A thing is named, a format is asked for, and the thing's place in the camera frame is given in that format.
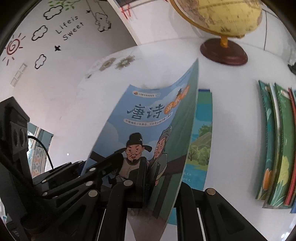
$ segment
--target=red book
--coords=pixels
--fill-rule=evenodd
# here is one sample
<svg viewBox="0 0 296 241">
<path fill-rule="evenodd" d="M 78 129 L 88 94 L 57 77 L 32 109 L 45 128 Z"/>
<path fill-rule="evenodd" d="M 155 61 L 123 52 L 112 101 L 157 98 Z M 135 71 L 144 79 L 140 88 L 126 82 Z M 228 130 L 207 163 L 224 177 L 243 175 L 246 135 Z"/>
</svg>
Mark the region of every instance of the red book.
<svg viewBox="0 0 296 241">
<path fill-rule="evenodd" d="M 295 99 L 294 99 L 293 92 L 292 92 L 291 88 L 288 89 L 288 92 L 289 92 L 289 97 L 290 97 L 291 103 L 292 103 L 292 109 L 293 109 L 293 114 L 294 114 L 294 123 L 296 123 Z M 286 200 L 284 202 L 285 206 L 292 206 L 293 205 L 294 200 L 292 200 L 292 197 L 295 198 L 295 195 L 293 195 L 295 185 L 296 185 L 296 156 L 295 156 L 295 159 L 294 159 L 294 169 L 293 169 L 293 173 L 292 173 L 292 178 L 291 178 L 289 191 L 287 193 Z"/>
</svg>

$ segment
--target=yellow globe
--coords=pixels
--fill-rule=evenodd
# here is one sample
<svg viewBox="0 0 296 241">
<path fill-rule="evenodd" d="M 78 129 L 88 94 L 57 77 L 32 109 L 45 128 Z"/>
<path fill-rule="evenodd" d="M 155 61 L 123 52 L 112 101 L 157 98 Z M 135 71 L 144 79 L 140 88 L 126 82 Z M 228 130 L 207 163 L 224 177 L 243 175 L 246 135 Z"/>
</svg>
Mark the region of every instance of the yellow globe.
<svg viewBox="0 0 296 241">
<path fill-rule="evenodd" d="M 215 35 L 243 37 L 262 20 L 258 0 L 170 0 L 192 25 Z"/>
</svg>

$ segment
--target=white wall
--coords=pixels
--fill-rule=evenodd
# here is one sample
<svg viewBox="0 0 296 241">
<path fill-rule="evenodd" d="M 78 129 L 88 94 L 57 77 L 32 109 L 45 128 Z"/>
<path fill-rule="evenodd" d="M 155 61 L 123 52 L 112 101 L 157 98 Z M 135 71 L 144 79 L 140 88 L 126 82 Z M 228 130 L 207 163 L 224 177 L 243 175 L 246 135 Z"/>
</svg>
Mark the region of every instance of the white wall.
<svg viewBox="0 0 296 241">
<path fill-rule="evenodd" d="M 138 0 L 131 4 L 131 17 L 124 23 L 132 29 L 132 36 L 141 44 L 166 39 L 217 37 L 206 33 L 186 22 L 165 0 Z M 260 26 L 242 39 L 231 39 L 269 51 L 283 60 L 294 63 L 296 43 L 292 36 L 267 7 L 263 6 L 263 18 Z"/>
<path fill-rule="evenodd" d="M 47 20 L 45 12 L 50 9 L 49 5 L 57 2 L 49 1 L 42 1 L 16 29 L 13 37 L 19 38 L 23 48 L 18 48 L 12 55 L 5 50 L 0 56 L 0 101 L 14 96 L 33 124 L 57 134 L 59 120 L 75 99 L 76 87 L 92 63 L 136 44 L 108 2 L 100 1 L 100 5 L 108 15 L 111 28 L 106 27 L 106 31 L 100 32 L 92 12 L 87 13 L 87 3 L 94 14 L 103 13 L 94 0 L 80 0 L 74 3 L 74 9 L 66 10 L 65 6 L 60 14 Z M 48 28 L 47 32 L 33 41 L 33 33 L 43 25 Z M 55 46 L 60 46 L 61 51 L 55 51 Z M 41 54 L 46 60 L 36 69 L 35 61 Z M 22 63 L 28 67 L 13 88 L 10 82 Z"/>
</svg>

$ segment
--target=spiral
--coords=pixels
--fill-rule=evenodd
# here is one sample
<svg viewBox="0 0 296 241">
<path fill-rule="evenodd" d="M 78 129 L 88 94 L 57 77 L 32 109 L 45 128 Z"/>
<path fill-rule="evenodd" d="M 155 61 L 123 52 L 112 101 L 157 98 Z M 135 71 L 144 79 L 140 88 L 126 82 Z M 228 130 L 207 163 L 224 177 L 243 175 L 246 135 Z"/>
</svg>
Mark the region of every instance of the spiral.
<svg viewBox="0 0 296 241">
<path fill-rule="evenodd" d="M 12 55 L 15 51 L 17 51 L 19 46 L 20 46 L 20 41 L 18 39 L 14 39 L 8 44 L 6 48 L 7 54 Z"/>
</svg>

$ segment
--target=globe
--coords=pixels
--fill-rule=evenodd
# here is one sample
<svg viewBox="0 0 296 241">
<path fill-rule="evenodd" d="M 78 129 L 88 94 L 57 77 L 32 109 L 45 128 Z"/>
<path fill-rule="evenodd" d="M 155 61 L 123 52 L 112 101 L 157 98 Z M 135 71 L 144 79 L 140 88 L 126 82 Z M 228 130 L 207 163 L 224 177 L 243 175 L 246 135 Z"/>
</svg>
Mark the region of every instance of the globe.
<svg viewBox="0 0 296 241">
<path fill-rule="evenodd" d="M 174 9 L 190 24 L 221 39 L 209 39 L 200 48 L 207 58 L 229 65 L 248 60 L 245 51 L 227 37 L 242 38 L 262 21 L 258 0 L 170 0 Z"/>
</svg>

